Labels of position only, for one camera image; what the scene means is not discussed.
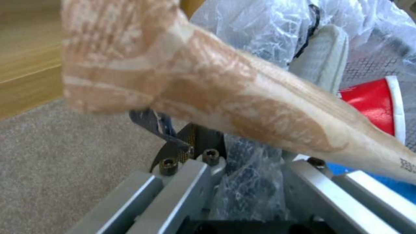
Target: plastic bag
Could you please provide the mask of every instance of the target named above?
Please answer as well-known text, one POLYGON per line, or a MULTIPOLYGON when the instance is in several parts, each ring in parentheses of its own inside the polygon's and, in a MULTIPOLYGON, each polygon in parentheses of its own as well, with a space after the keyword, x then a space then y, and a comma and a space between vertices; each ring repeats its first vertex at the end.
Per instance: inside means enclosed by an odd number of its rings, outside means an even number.
POLYGON ((281 150, 228 135, 227 172, 214 197, 210 219, 286 220, 281 150))
POLYGON ((207 0, 191 22, 237 49, 287 68, 312 20, 305 0, 207 0))

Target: black plastic part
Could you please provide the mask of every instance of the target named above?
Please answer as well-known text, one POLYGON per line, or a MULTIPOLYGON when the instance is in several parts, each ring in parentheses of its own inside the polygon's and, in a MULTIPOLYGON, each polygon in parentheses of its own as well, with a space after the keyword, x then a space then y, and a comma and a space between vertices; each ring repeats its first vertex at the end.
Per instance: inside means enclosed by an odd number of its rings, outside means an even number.
POLYGON ((313 234, 307 226, 289 221, 185 221, 178 234, 313 234))

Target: screw head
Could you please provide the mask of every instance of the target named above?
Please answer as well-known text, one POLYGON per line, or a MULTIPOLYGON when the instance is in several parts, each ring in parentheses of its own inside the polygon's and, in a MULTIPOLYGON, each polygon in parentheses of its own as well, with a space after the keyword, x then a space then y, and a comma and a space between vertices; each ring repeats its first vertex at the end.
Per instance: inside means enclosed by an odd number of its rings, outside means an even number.
POLYGON ((171 176, 178 170, 178 160, 175 158, 166 158, 159 162, 160 174, 171 176))
POLYGON ((220 153, 216 149, 206 149, 202 153, 202 161, 209 166, 215 166, 220 162, 220 153))
POLYGON ((318 158, 310 157, 308 158, 307 162, 318 170, 323 170, 327 167, 325 161, 318 158))

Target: blue surface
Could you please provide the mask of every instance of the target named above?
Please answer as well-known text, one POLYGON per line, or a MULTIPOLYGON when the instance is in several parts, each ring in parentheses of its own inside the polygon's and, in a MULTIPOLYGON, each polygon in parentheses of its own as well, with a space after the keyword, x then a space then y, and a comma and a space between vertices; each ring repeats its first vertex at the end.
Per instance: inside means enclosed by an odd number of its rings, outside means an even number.
MULTIPOLYGON (((355 169, 339 166, 337 164, 328 163, 328 167, 332 170, 334 175, 344 174, 346 172, 355 171, 355 169)), ((374 175, 371 173, 367 173, 382 184, 386 185, 391 190, 395 191, 396 193, 400 194, 401 196, 407 198, 409 201, 416 204, 416 185, 400 182, 394 179, 390 179, 387 177, 382 177, 378 175, 374 175)))

